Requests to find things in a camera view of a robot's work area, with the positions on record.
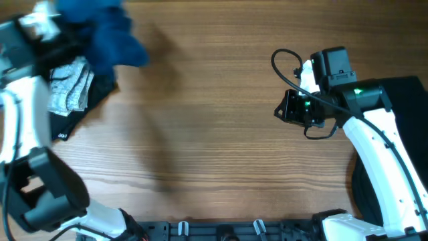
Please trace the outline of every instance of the brown wooden surface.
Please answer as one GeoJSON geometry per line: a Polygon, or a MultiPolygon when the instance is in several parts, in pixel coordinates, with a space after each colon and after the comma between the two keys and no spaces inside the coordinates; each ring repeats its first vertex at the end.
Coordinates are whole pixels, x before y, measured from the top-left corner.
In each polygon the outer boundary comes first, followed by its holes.
{"type": "MultiPolygon", "coordinates": [[[[146,1],[126,7],[150,66],[117,68],[120,90],[54,150],[93,198],[137,220],[279,220],[332,208],[358,214],[350,194],[354,149],[343,131],[309,141],[302,128],[273,116],[289,88],[270,66],[277,48],[306,60],[346,46],[359,79],[418,75],[428,87],[423,1],[146,1]]],[[[278,59],[284,73],[297,67],[291,56],[278,59]]],[[[18,240],[52,235],[13,227],[18,240]]]]}

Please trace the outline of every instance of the blue fabric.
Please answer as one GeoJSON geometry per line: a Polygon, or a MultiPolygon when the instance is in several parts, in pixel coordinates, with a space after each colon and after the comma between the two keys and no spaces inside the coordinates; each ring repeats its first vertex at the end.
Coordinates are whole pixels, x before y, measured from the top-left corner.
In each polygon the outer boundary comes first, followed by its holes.
{"type": "Polygon", "coordinates": [[[84,55],[95,75],[114,79],[113,66],[148,64],[146,50],[130,33],[132,21],[120,0],[59,0],[57,9],[66,23],[84,23],[78,37],[87,42],[84,55]]]}

